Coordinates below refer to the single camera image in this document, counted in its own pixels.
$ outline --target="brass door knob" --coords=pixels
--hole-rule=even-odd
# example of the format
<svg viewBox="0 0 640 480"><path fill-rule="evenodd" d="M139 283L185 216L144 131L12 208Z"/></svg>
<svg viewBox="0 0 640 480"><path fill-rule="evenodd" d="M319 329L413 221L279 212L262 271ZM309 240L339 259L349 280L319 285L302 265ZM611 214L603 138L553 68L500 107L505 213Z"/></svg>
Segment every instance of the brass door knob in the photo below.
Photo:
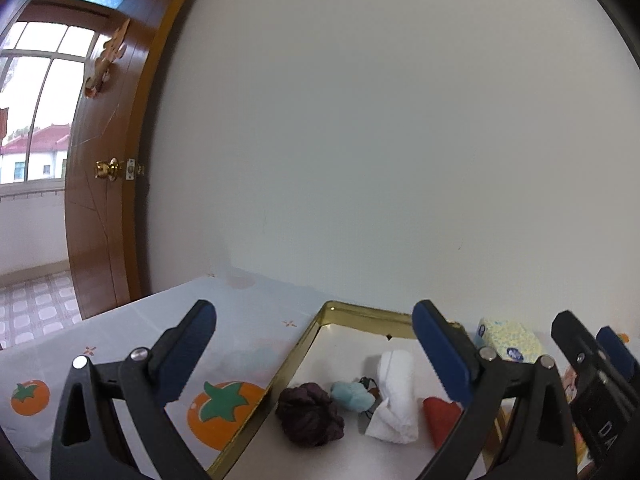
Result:
<svg viewBox="0 0 640 480"><path fill-rule="evenodd" d="M112 158L109 162L99 160L95 163L95 177L109 178L112 182L117 179L120 174L120 163L117 158Z"/></svg>

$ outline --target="rolled white towel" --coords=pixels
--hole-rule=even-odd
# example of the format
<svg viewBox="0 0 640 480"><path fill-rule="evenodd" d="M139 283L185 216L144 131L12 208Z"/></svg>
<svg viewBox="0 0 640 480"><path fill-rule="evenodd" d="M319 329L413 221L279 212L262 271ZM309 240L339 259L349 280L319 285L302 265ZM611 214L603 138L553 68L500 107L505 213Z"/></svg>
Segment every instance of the rolled white towel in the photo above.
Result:
<svg viewBox="0 0 640 480"><path fill-rule="evenodd" d="M414 356L406 350L384 352L378 365L378 387L382 402L373 413L365 434L396 444L417 440Z"/></svg>

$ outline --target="tray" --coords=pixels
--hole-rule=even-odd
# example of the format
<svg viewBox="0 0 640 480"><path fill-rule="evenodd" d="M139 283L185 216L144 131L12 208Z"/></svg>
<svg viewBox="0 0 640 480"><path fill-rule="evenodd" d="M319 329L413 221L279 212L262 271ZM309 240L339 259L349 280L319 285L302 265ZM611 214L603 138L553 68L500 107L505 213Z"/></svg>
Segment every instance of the tray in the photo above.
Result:
<svg viewBox="0 0 640 480"><path fill-rule="evenodd" d="M317 382L325 390L335 381L375 376L376 355L403 348L415 358L415 391L447 398L422 348L408 314L367 308L339 301L326 303L277 371L263 398L208 469L214 480L397 478L414 480L435 451L424 418L420 439L399 445L380 442L362 433L362 415L341 413L343 439L316 449L300 449L286 440L273 415L281 391L290 384ZM497 420L482 457L469 478L481 476L491 463L504 430Z"/></svg>

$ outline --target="tiled floor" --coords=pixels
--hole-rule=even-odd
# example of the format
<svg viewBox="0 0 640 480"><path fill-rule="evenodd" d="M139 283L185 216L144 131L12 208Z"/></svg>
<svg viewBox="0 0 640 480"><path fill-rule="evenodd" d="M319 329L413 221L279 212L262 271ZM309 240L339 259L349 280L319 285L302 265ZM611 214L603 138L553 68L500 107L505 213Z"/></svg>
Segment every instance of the tiled floor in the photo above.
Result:
<svg viewBox="0 0 640 480"><path fill-rule="evenodd" d="M82 321L69 272L0 288L0 345L7 348Z"/></svg>

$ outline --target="yellow tissue box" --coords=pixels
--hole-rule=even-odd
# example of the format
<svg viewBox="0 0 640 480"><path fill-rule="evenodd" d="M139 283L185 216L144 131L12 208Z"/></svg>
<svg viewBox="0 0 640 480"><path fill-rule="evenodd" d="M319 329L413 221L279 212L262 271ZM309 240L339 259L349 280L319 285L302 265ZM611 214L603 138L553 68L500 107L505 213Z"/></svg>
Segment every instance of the yellow tissue box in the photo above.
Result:
<svg viewBox="0 0 640 480"><path fill-rule="evenodd" d="M490 346L505 360L534 363L545 353L536 335L517 321L483 317L478 324L478 346Z"/></svg>

